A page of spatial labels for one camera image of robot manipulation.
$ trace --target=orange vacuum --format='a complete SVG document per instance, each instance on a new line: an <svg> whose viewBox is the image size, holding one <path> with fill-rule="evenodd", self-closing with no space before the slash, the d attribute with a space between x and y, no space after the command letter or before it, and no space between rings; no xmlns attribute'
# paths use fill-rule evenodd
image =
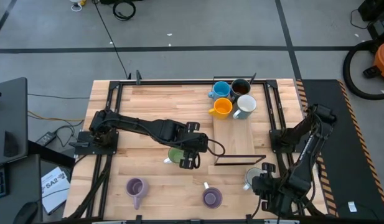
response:
<svg viewBox="0 0 384 224"><path fill-rule="evenodd" d="M384 100L383 94L368 94L359 90L353 83L350 74L350 64L352 57L359 50L370 50L375 52L374 65L366 69L363 74L366 78L374 78L381 76L384 78L384 42L379 42L378 40L369 40L362 42L355 47L353 47L347 54L344 60L344 65L342 67L342 73L344 76L345 85L348 89L355 95L367 99L367 100Z"/></svg>

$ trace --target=wooden tabletop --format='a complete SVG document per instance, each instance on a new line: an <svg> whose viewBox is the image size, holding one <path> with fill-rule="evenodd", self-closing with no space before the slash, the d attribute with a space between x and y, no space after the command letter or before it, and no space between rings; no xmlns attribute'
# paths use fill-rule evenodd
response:
<svg viewBox="0 0 384 224"><path fill-rule="evenodd" d="M105 107L108 94L108 80L94 81L85 118L87 130L96 111ZM287 127L293 127L302 120L302 112L293 79L279 79L278 88ZM156 85L125 86L121 100L120 114L146 120L173 119L182 123L196 121L200 131L213 136L213 118L208 114L213 102L207 97L211 85ZM257 109L251 115L256 154L266 155L262 162L277 165L271 151L268 131L270 130L265 98L261 85L252 85L251 95L257 100ZM272 104L274 95L270 90ZM112 105L115 105L116 90ZM277 127L280 127L275 110ZM105 220L134 220L142 215L148 220L173 219L243 219L254 212L258 196L252 190L243 190L243 177L253 166L214 166L215 157L208 152L201 155L199 169L180 169L176 164L164 164L169 147L158 144L149 136L119 131L118 151L113 157L108 187ZM294 153L294 160L299 153ZM86 156L73 170L70 191L64 217L72 214L80 205L91 187L96 156ZM314 169L316 195L313 204L327 213L322 187ZM149 182L148 196L142 199L141 208L135 210L132 198L125 192L125 185L132 177L142 177ZM222 205L217 209L206 208L202 203L203 183L208 182L223 194ZM97 215L100 192L95 197L94 215ZM260 210L255 218L277 218Z"/></svg>

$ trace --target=mug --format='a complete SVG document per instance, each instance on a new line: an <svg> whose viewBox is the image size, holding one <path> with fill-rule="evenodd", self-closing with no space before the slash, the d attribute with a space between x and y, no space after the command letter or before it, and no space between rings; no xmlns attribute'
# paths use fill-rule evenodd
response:
<svg viewBox="0 0 384 224"><path fill-rule="evenodd" d="M219 98L215 100L214 108L210 109L208 113L217 119L225 119L232 111L232 103L226 98Z"/></svg>
<svg viewBox="0 0 384 224"><path fill-rule="evenodd" d="M207 208L218 208L222 203L222 193L215 187L209 187L207 182L204 182L205 190L203 192L203 204Z"/></svg>
<svg viewBox="0 0 384 224"><path fill-rule="evenodd" d="M142 198L148 194L148 182L142 178L134 177L127 182L125 189L127 194L134 198L134 208L138 210L141 205Z"/></svg>
<svg viewBox="0 0 384 224"><path fill-rule="evenodd" d="M185 159L184 151L177 148L170 148L168 150L168 158L164 160L164 163L180 163L181 159Z"/></svg>
<svg viewBox="0 0 384 224"><path fill-rule="evenodd" d="M237 99L234 119L247 119L256 108L256 100L250 95L243 95Z"/></svg>
<svg viewBox="0 0 384 224"><path fill-rule="evenodd" d="M214 100L226 98L230 93L229 85L224 81L219 81L214 84L212 91L208 93L208 97Z"/></svg>
<svg viewBox="0 0 384 224"><path fill-rule="evenodd" d="M239 78L232 82L230 87L230 101L233 103L242 95L248 94L251 90L251 85L248 81Z"/></svg>
<svg viewBox="0 0 384 224"><path fill-rule="evenodd" d="M247 171L247 173L244 175L244 183L243 190L248 190L253 185L253 178L255 176L260 176L263 174L263 171L259 168L251 168Z"/></svg>

